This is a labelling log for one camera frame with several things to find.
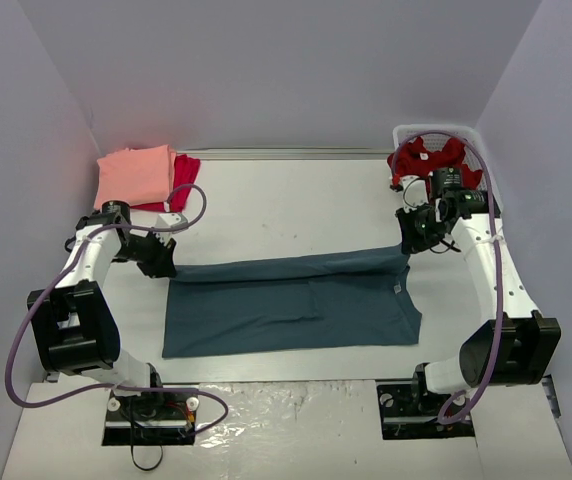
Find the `red towel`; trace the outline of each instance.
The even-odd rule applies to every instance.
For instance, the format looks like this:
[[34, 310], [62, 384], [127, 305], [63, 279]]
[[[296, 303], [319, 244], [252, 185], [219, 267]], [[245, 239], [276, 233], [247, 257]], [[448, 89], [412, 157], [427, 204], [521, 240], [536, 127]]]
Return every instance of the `red towel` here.
[[[422, 160], [420, 154], [428, 155], [428, 159]], [[393, 161], [393, 155], [394, 153], [391, 153], [388, 157], [389, 167]], [[468, 165], [464, 163], [464, 157], [466, 157], [464, 144], [456, 138], [448, 139], [441, 151], [429, 152], [424, 147], [424, 140], [419, 137], [413, 142], [408, 142], [399, 152], [393, 175], [393, 186], [399, 185], [404, 175], [428, 178], [428, 174], [437, 168], [459, 167], [462, 170], [464, 188], [474, 190], [479, 186], [483, 172], [468, 168]]]
[[[190, 158], [188, 155], [177, 155], [175, 157], [175, 178], [173, 180], [173, 188], [177, 188], [185, 183], [195, 183], [197, 173], [201, 161], [197, 158]], [[171, 212], [181, 212], [186, 206], [190, 189], [186, 188], [177, 193], [170, 202]], [[144, 203], [142, 205], [135, 205], [132, 208], [139, 210], [148, 210], [150, 212], [165, 212], [163, 202], [157, 203]]]

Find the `laundry basket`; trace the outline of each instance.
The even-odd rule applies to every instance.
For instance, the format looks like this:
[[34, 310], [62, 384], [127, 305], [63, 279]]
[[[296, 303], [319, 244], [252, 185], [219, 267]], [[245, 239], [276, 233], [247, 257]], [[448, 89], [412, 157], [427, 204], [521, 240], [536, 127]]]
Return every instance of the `laundry basket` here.
[[[399, 144], [406, 140], [406, 138], [425, 130], [445, 130], [446, 132], [450, 132], [459, 137], [465, 138], [473, 144], [473, 146], [477, 149], [479, 154], [486, 162], [486, 166], [488, 167], [488, 171], [490, 173], [491, 182], [493, 182], [493, 194], [495, 196], [495, 200], [497, 200], [497, 204], [500, 210], [503, 211], [504, 204], [502, 203], [502, 200], [499, 196], [497, 182], [495, 181], [493, 172], [490, 170], [490, 166], [488, 165], [488, 155], [486, 154], [486, 149], [484, 148], [484, 144], [482, 143], [482, 138], [479, 133], [470, 127], [464, 127], [461, 125], [430, 125], [420, 123], [412, 125], [398, 125], [393, 129], [393, 142], [395, 144], [395, 148], [399, 147]], [[446, 135], [438, 134], [423, 135], [422, 138], [424, 139], [424, 146], [429, 151], [441, 150], [448, 141], [448, 137]], [[475, 156], [470, 153], [468, 149], [466, 149], [466, 157], [464, 157], [464, 163], [468, 165], [471, 170], [480, 170], [482, 168]], [[487, 190], [487, 185], [486, 177], [484, 176], [482, 177], [482, 181], [479, 182], [477, 190]]]

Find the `white table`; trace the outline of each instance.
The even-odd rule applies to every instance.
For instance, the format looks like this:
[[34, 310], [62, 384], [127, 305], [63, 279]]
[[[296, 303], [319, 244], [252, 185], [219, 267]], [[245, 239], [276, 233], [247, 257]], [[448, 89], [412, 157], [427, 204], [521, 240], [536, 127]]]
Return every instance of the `white table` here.
[[[383, 158], [206, 162], [199, 184], [209, 209], [202, 222], [177, 235], [177, 264], [350, 251], [401, 240], [394, 216], [400, 200], [387, 187]], [[198, 209], [194, 196], [185, 213], [191, 217]], [[133, 214], [134, 222], [153, 218]], [[407, 378], [418, 363], [452, 355], [480, 323], [470, 277], [456, 255], [414, 256], [408, 284], [423, 313], [415, 346], [164, 360], [168, 282], [146, 279], [133, 265], [112, 267], [104, 293], [124, 347], [153, 363], [165, 382], [200, 383], [231, 406], [229, 418], [196, 446], [166, 447], [164, 462], [149, 477], [571, 479], [538, 385], [489, 389], [473, 412], [476, 439], [381, 440], [372, 379]], [[34, 384], [29, 399], [84, 382], [63, 377], [58, 384]], [[107, 396], [93, 391], [24, 411], [4, 479], [141, 478], [127, 447], [100, 446]], [[214, 418], [217, 408], [202, 402], [200, 421]]]

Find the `pink towel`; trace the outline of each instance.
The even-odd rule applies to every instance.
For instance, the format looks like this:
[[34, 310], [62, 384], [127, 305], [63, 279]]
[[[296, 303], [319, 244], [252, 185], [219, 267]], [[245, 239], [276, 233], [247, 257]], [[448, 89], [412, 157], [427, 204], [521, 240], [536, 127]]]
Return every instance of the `pink towel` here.
[[[195, 179], [197, 178], [197, 173], [199, 173], [200, 166], [200, 160], [191, 158], [188, 155], [178, 155], [175, 157], [175, 180], [173, 181], [173, 188], [177, 188], [180, 185], [184, 185], [186, 183], [195, 183]], [[184, 210], [189, 193], [190, 189], [186, 188], [175, 194], [175, 196], [173, 196], [172, 200], [170, 201], [170, 211], [181, 212]], [[163, 202], [133, 205], [132, 208], [148, 210], [150, 212], [166, 211]]]
[[119, 150], [100, 158], [95, 208], [109, 200], [130, 205], [165, 201], [172, 188], [174, 160], [175, 152], [168, 145]]

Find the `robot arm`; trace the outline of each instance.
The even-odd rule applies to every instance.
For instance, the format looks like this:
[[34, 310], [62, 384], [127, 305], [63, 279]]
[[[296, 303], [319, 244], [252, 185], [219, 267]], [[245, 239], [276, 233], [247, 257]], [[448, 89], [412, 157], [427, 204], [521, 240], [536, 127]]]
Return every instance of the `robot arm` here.
[[[501, 232], [500, 212], [491, 216], [487, 192], [463, 188], [457, 168], [435, 170], [430, 194], [424, 181], [404, 181], [404, 208], [397, 211], [402, 230], [402, 251], [414, 254], [444, 242], [451, 235], [461, 249], [473, 277], [481, 306], [481, 327], [462, 345], [457, 355], [418, 366], [425, 385], [420, 391], [451, 394], [478, 386], [489, 362], [495, 331], [497, 285], [490, 222]], [[557, 320], [544, 318], [519, 278], [506, 246], [498, 235], [502, 258], [503, 325], [500, 349], [491, 384], [537, 383], [544, 375], [559, 342]]]
[[[186, 223], [182, 215], [166, 213], [158, 216], [155, 226], [172, 228]], [[128, 204], [107, 202], [100, 212], [78, 224], [66, 267], [74, 262], [84, 239], [110, 224], [130, 224]], [[174, 277], [175, 245], [169, 233], [148, 233], [141, 237], [127, 229], [107, 230], [92, 238], [75, 268], [62, 278], [32, 319], [43, 367], [49, 372], [87, 376], [100, 383], [161, 386], [151, 365], [136, 360], [121, 348], [119, 331], [101, 287], [112, 262], [135, 261], [148, 277]], [[41, 292], [31, 292], [29, 308]], [[134, 395], [119, 389], [118, 392], [120, 396]]]

